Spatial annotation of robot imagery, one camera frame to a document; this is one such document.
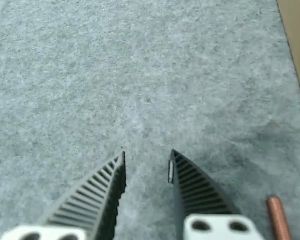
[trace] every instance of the copper pipe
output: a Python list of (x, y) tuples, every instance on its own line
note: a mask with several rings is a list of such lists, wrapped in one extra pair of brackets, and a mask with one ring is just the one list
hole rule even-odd
[(272, 221), (276, 240), (292, 240), (281, 200), (277, 196), (268, 197), (266, 200), (268, 213)]

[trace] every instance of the carpet floor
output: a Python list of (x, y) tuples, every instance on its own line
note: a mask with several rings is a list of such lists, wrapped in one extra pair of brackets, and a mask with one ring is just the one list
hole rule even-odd
[(174, 148), (300, 240), (300, 88), (275, 0), (0, 0), (0, 236), (126, 152), (116, 240), (173, 240)]

